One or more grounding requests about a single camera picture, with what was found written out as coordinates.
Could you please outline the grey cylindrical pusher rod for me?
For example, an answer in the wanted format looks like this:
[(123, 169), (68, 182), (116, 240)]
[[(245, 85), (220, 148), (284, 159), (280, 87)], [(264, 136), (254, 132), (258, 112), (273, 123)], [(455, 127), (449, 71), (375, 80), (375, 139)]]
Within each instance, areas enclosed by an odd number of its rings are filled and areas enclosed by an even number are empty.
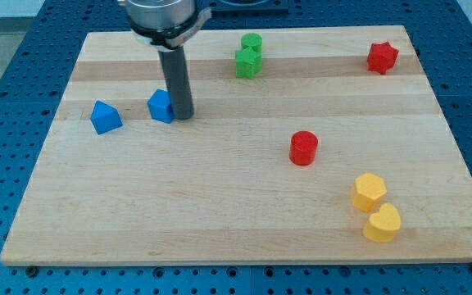
[(192, 118), (194, 114), (193, 97), (184, 48), (179, 47), (169, 52), (159, 51), (158, 56), (175, 119), (187, 120)]

